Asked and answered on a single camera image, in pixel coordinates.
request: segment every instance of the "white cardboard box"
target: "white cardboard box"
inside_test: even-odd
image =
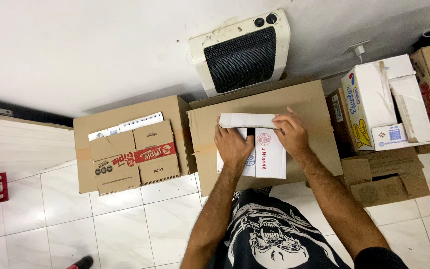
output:
[[[237,128],[244,139],[247,138],[247,127],[257,126],[255,149],[245,162],[243,176],[286,179],[286,150],[271,128],[272,126],[276,128],[271,121],[274,117],[273,114],[222,113],[220,115],[219,124],[223,128],[245,126]],[[221,173],[222,168],[223,160],[217,151],[217,172]]]
[[[346,105],[359,150],[430,144],[429,119],[422,108],[421,90],[414,74],[409,56],[400,55],[356,65],[343,77]],[[399,124],[396,109],[402,120]],[[379,136],[389,134],[394,125],[402,129],[399,140],[386,141],[389,136]]]

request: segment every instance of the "packing tape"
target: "packing tape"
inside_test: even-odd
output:
[[[92,160],[91,148],[76,149],[75,157],[78,161]]]

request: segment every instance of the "person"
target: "person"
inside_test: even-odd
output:
[[[355,268],[406,269],[386,239],[308,145],[305,126],[291,108],[273,123],[278,139],[300,165],[316,200],[354,260]],[[215,126],[215,144],[224,167],[195,222],[181,269],[349,268],[323,235],[290,204],[264,190],[235,193],[254,137]]]

